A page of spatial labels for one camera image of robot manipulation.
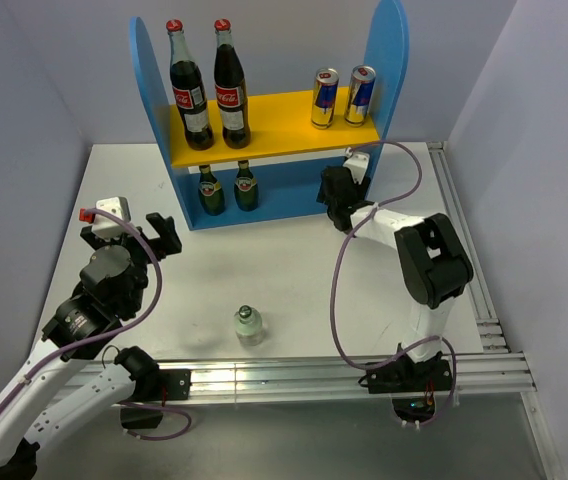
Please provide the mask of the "silver energy can front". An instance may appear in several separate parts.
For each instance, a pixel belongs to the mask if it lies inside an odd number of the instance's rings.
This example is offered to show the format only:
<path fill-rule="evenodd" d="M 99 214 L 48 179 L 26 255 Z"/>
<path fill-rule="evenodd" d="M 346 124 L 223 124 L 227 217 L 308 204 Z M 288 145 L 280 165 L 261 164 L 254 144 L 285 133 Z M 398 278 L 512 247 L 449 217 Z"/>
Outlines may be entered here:
<path fill-rule="evenodd" d="M 338 72 L 329 67 L 317 70 L 314 77 L 311 123 L 319 129 L 328 128 L 335 111 L 339 85 Z"/>

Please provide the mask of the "silver energy can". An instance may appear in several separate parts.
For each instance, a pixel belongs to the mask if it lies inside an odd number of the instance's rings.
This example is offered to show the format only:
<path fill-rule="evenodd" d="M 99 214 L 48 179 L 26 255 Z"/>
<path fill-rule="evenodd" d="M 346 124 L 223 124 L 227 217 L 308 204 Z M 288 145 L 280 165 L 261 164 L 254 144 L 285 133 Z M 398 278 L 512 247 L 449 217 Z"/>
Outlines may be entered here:
<path fill-rule="evenodd" d="M 361 126 L 368 115 L 376 80 L 375 70 L 368 65 L 353 68 L 350 76 L 344 120 L 351 126 Z"/>
<path fill-rule="evenodd" d="M 314 77 L 311 123 L 319 129 L 328 128 L 335 111 L 339 85 L 338 72 L 329 67 L 317 70 Z"/>

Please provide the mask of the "clear water bottle front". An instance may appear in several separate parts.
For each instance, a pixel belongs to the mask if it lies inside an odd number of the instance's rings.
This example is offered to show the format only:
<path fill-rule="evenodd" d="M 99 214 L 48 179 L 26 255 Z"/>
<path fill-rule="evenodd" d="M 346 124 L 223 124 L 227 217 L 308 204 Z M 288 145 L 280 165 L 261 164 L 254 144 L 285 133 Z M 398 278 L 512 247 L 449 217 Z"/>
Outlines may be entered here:
<path fill-rule="evenodd" d="M 265 329 L 260 312 L 249 305 L 242 305 L 234 315 L 238 340 L 245 346 L 256 346 L 263 341 Z"/>

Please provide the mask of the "tall cola bottle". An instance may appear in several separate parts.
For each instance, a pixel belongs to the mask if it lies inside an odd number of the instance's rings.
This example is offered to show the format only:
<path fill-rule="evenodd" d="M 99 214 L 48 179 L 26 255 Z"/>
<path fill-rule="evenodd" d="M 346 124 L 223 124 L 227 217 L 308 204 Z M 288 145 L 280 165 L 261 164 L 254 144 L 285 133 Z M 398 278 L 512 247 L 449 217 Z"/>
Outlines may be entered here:
<path fill-rule="evenodd" d="M 235 50 L 230 21 L 217 19 L 214 28 L 217 41 L 214 83 L 222 135 L 229 148 L 242 149 L 251 140 L 245 74 Z"/>

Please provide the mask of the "cola bottle front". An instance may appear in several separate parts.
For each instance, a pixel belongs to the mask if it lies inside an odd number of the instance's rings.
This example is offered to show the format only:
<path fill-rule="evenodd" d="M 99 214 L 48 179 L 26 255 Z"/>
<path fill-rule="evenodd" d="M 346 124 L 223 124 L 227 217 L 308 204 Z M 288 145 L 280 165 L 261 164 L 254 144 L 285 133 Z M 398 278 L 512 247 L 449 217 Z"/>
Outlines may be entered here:
<path fill-rule="evenodd" d="M 171 88 L 185 139 L 190 148 L 206 150 L 214 144 L 214 136 L 201 72 L 188 48 L 183 23 L 178 19 L 168 20 L 166 30 L 171 48 Z"/>

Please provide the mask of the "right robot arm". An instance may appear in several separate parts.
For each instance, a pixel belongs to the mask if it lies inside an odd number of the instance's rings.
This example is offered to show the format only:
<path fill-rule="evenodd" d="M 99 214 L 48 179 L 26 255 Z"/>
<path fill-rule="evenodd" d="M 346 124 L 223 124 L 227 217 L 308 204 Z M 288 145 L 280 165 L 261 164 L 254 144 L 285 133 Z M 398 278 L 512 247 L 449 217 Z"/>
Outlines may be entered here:
<path fill-rule="evenodd" d="M 330 328 L 334 344 L 346 363 L 363 370 L 346 355 L 337 333 L 336 294 L 346 247 L 355 238 L 371 240 L 396 251 L 405 288 L 413 300 L 408 327 L 398 352 L 373 364 L 397 365 L 399 383 L 416 390 L 432 374 L 430 362 L 441 355 L 443 332 L 455 300 L 474 276 L 472 263 L 450 220 L 443 213 L 427 217 L 388 210 L 363 198 L 363 187 L 345 166 L 330 166 L 321 173 L 318 201 L 336 229 L 346 234 L 338 253 L 330 290 Z"/>

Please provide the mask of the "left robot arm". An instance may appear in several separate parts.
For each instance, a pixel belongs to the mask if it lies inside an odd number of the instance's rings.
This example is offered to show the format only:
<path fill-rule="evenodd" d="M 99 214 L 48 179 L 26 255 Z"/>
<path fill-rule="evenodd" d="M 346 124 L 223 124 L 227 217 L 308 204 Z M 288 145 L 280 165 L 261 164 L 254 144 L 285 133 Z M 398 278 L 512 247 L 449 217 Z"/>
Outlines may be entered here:
<path fill-rule="evenodd" d="M 58 307 L 45 325 L 40 342 L 0 395 L 0 424 L 19 405 L 32 408 L 39 399 L 50 401 L 58 388 L 52 378 L 68 374 L 82 361 L 95 358 L 109 340 L 143 322 L 161 294 L 159 262 L 178 254 L 182 244 L 174 220 L 150 213 L 146 220 L 158 236 L 148 239 L 123 218 L 99 209 L 83 210 L 88 223 L 80 237 L 93 249 L 80 272 L 71 298 Z M 18 451 L 18 442 L 0 434 L 0 469 L 10 459 L 1 452 Z"/>

